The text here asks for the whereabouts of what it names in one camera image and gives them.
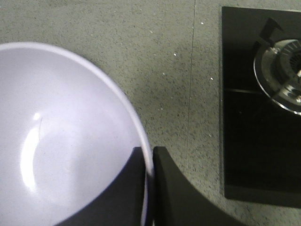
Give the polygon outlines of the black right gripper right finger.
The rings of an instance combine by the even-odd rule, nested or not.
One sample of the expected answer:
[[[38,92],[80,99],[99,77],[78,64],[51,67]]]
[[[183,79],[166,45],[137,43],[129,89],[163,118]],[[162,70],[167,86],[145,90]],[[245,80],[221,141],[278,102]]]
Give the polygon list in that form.
[[[203,196],[181,173],[167,149],[153,149],[156,226],[242,226]]]

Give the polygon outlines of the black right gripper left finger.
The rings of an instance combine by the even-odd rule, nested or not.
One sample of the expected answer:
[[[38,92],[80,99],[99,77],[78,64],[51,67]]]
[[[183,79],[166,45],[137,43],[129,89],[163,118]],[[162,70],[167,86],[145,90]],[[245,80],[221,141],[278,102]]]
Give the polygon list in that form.
[[[59,226],[140,226],[143,216],[145,163],[141,147],[133,148],[125,166],[89,205]]]

